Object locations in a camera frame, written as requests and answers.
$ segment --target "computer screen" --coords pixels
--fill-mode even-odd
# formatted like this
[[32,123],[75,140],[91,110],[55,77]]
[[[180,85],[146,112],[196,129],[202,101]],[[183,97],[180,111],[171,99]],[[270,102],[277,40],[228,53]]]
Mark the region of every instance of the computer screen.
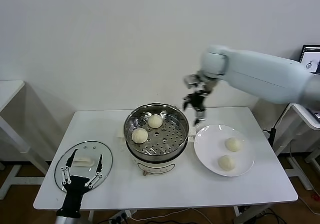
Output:
[[304,45],[300,62],[306,71],[320,74],[320,45]]

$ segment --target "perforated steamer tray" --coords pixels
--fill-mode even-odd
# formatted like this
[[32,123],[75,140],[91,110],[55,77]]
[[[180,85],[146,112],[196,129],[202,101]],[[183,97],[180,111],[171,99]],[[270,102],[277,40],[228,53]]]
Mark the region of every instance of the perforated steamer tray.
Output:
[[[162,126],[153,129],[148,125],[148,118],[158,114]],[[132,111],[124,123],[124,137],[130,152],[138,159],[150,163],[163,163],[179,156],[187,144],[189,125],[185,115],[176,107],[152,103],[143,105]],[[132,132],[143,128],[148,132],[145,143],[132,141]]]

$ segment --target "electrical wire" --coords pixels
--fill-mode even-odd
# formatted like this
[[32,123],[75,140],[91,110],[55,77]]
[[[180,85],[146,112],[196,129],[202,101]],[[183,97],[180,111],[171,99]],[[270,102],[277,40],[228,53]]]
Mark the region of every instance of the electrical wire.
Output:
[[279,116],[278,120],[275,122],[275,125],[273,126],[274,128],[281,123],[283,117],[285,116],[285,114],[287,113],[287,111],[290,109],[292,104],[287,104],[285,109],[282,111],[281,115]]
[[[290,146],[290,147],[289,147],[289,148],[290,148],[290,158],[292,159],[291,142],[290,142],[289,146]],[[300,169],[300,171],[302,171],[302,172],[304,173],[304,171],[301,169],[301,167],[300,167],[299,165],[297,165],[297,167]],[[319,193],[317,192],[317,190],[315,189],[315,187],[312,185],[312,183],[311,183],[310,181],[309,181],[309,183],[310,183],[312,189],[314,190],[314,192],[315,192],[318,196],[320,196]],[[308,207],[308,209],[309,209],[313,214],[315,214],[315,215],[320,215],[320,213],[314,212],[314,211],[311,209],[311,207],[305,202],[305,200],[303,200],[299,195],[298,195],[298,198]]]
[[174,211],[174,212],[171,212],[167,215],[160,215],[160,216],[153,216],[153,217],[148,217],[148,218],[143,218],[143,219],[134,219],[132,216],[130,217],[132,220],[136,220],[136,221],[140,221],[140,220],[149,220],[149,219],[154,219],[154,218],[162,218],[162,217],[166,217],[166,216],[169,216],[171,214],[175,214],[175,213],[180,213],[180,212],[183,212],[183,211],[186,211],[186,210],[189,210],[190,208],[187,208],[187,209],[183,209],[183,210],[179,210],[179,211]]
[[113,219],[102,220],[102,221],[99,221],[97,224],[101,224],[101,223],[104,223],[104,222],[110,221],[110,220],[113,220]]
[[280,219],[280,220],[282,220],[282,222],[283,222],[284,224],[287,224],[285,220],[283,220],[279,215],[277,215],[277,214],[275,213],[274,210],[272,210],[271,208],[268,208],[268,210],[270,210],[270,211],[276,216],[276,219],[277,219],[278,223],[279,223],[279,219]]
[[148,221],[146,224],[149,224],[149,223],[157,223],[157,224],[163,224],[163,223],[168,223],[168,222],[173,222],[173,223],[176,223],[176,224],[198,224],[196,222],[187,222],[187,223],[181,223],[181,222],[178,222],[178,221],[175,221],[175,220],[166,220],[166,221],[155,221],[155,220],[150,220]]
[[209,218],[208,218],[205,214],[203,214],[201,211],[199,211],[199,210],[197,210],[197,209],[194,209],[194,208],[191,208],[191,209],[199,212],[210,224],[213,224],[213,223],[209,220]]

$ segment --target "cable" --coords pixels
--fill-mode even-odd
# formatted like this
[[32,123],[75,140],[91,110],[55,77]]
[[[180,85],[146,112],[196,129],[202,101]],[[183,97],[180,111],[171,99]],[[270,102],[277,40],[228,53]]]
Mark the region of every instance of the cable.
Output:
[[[289,143],[289,146],[290,146],[290,158],[292,159],[291,142]],[[300,167],[299,165],[297,165],[297,167],[300,169],[300,171],[302,171],[302,172],[304,173],[304,171],[301,169],[301,167]],[[312,185],[311,181],[309,181],[309,183],[310,183],[312,189],[314,190],[314,192],[315,192],[318,196],[320,196],[319,193],[317,192],[317,190],[315,189],[315,187]],[[299,198],[300,200],[302,200],[302,202],[308,207],[308,209],[309,209],[313,214],[315,214],[315,215],[320,215],[320,213],[314,212],[314,211],[311,209],[311,207],[305,202],[305,200],[303,200],[299,195],[298,195],[298,198]]]
[[124,221],[126,222],[125,224],[128,224],[128,221],[127,221],[127,217],[126,217],[126,213],[122,213],[121,214],[121,217],[124,219]]
[[98,222],[97,224],[101,224],[101,223],[104,223],[104,222],[106,222],[106,221],[115,221],[115,219],[106,219],[106,220],[102,220],[102,221],[100,221],[100,222]]
[[285,114],[287,113],[287,111],[290,109],[292,104],[287,104],[286,107],[284,108],[284,110],[282,111],[281,115],[279,116],[278,120],[275,122],[275,125],[271,128],[271,130],[263,130],[264,132],[269,133],[269,138],[268,138],[268,142],[270,144],[270,146],[272,147],[275,141],[275,135],[276,135],[276,126],[278,124],[281,123],[283,117],[285,116]]
[[277,215],[277,214],[275,213],[274,210],[272,210],[271,208],[268,208],[268,210],[270,210],[270,211],[277,217],[277,219],[280,219],[280,220],[283,221],[284,224],[287,224],[285,220],[283,220],[279,215]]
[[208,218],[205,214],[203,214],[201,211],[199,211],[199,210],[197,210],[197,209],[194,209],[194,208],[191,208],[191,209],[199,212],[201,215],[203,215],[203,216],[205,217],[205,219],[206,219],[210,224],[213,224],[213,223],[209,220],[209,218]]
[[277,221],[277,224],[280,224],[280,221],[279,221],[279,218],[278,218],[278,215],[274,212],[274,210],[272,210],[271,208],[268,208],[268,210],[270,210],[274,215],[276,215],[276,221]]
[[290,109],[290,107],[291,107],[291,104],[290,104],[290,103],[286,105],[285,109],[282,111],[281,115],[279,116],[278,120],[276,121],[275,125],[273,126],[274,128],[276,127],[276,125],[277,125],[278,123],[279,123],[279,124],[281,123],[284,115],[285,115],[286,112]]
[[178,222],[178,221],[175,221],[175,220],[166,220],[166,221],[155,221],[155,220],[150,220],[148,221],[146,224],[149,224],[151,222],[154,222],[154,223],[157,223],[157,224],[163,224],[163,223],[167,223],[167,222],[173,222],[173,223],[176,223],[176,224],[198,224],[196,222],[187,222],[187,223],[181,223],[181,222]]
[[134,219],[132,216],[130,217],[132,220],[136,220],[136,221],[140,221],[140,220],[149,220],[149,219],[154,219],[154,218],[161,218],[161,217],[166,217],[168,215],[171,215],[171,214],[175,214],[175,213],[179,213],[179,212],[183,212],[183,211],[186,211],[186,210],[189,210],[190,208],[187,208],[187,209],[183,209],[183,210],[179,210],[179,211],[174,211],[174,212],[171,212],[167,215],[160,215],[160,216],[153,216],[153,217],[148,217],[148,218],[143,218],[143,219]]

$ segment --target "white stand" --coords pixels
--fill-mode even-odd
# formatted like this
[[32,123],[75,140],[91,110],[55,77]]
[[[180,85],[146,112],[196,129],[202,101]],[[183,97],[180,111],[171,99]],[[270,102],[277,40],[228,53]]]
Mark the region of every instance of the white stand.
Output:
[[287,130],[278,138],[273,145],[273,150],[278,156],[289,143],[294,139],[297,130],[303,125],[302,119],[297,115],[292,123],[289,125]]
[[11,185],[41,185],[44,177],[17,177],[21,165],[13,166],[8,177],[5,179],[4,184],[0,188],[0,200],[6,196]]
[[305,161],[306,163],[311,163],[316,168],[316,170],[320,173],[320,165],[315,160],[319,155],[320,155],[320,149],[317,149],[313,151],[310,155],[308,155]]
[[308,177],[305,175],[305,173],[302,171],[301,167],[299,166],[296,159],[288,157],[288,162],[292,166],[292,169],[286,169],[285,172],[288,175],[288,177],[297,176],[301,183],[304,185],[306,190],[313,190],[312,185],[308,179]]
[[[296,115],[295,119],[289,125],[287,130],[278,138],[278,140],[273,145],[273,150],[275,154],[278,156],[294,139],[297,131],[301,129],[302,125],[304,125],[303,119]],[[306,190],[312,190],[312,185],[305,175],[305,173],[300,168],[298,162],[294,158],[287,158],[288,162],[292,166],[292,169],[285,169],[288,177],[297,176],[299,180],[302,182]]]
[[[11,128],[11,126],[0,116],[0,128],[14,141],[16,149],[26,157],[43,174],[46,174],[49,165]],[[0,200],[6,196],[11,185],[41,185],[44,177],[16,177],[21,165],[15,165],[4,184],[0,188]]]

